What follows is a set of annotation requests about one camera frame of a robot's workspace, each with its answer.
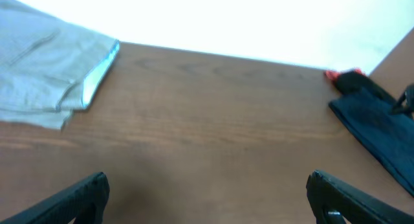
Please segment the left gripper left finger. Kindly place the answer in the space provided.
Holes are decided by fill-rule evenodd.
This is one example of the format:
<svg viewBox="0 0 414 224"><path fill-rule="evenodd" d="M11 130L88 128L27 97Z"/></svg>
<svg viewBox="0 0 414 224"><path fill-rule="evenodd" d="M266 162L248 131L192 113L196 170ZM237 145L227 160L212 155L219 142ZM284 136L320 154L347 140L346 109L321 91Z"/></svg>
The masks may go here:
<svg viewBox="0 0 414 224"><path fill-rule="evenodd" d="M101 224L109 193L107 176L98 172L3 220L2 223Z"/></svg>

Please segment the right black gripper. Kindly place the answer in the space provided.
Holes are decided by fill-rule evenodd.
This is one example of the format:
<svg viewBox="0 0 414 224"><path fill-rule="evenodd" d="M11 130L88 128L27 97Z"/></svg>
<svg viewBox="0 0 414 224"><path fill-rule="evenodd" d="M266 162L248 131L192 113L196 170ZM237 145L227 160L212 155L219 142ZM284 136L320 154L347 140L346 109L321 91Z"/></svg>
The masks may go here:
<svg viewBox="0 0 414 224"><path fill-rule="evenodd" d="M413 91L414 85L410 84L401 94L396 104L392 107L391 113L394 115L405 114L410 115L413 112Z"/></svg>

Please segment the beige khaki shorts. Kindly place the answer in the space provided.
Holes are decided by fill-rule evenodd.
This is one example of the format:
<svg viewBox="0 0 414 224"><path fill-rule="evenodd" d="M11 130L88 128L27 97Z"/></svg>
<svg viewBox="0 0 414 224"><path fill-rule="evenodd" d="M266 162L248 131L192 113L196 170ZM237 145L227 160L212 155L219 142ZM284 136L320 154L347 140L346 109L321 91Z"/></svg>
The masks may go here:
<svg viewBox="0 0 414 224"><path fill-rule="evenodd" d="M1 0L1 120L61 129L89 108L120 42Z"/></svg>

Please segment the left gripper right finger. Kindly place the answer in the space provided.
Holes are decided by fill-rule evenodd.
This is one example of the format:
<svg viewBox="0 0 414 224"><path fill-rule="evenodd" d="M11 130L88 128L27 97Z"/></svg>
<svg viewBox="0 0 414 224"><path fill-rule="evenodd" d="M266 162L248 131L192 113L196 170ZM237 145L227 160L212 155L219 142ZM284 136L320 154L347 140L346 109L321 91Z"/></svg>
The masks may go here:
<svg viewBox="0 0 414 224"><path fill-rule="evenodd" d="M323 171L313 171L307 199L317 224L412 224L413 216Z"/></svg>

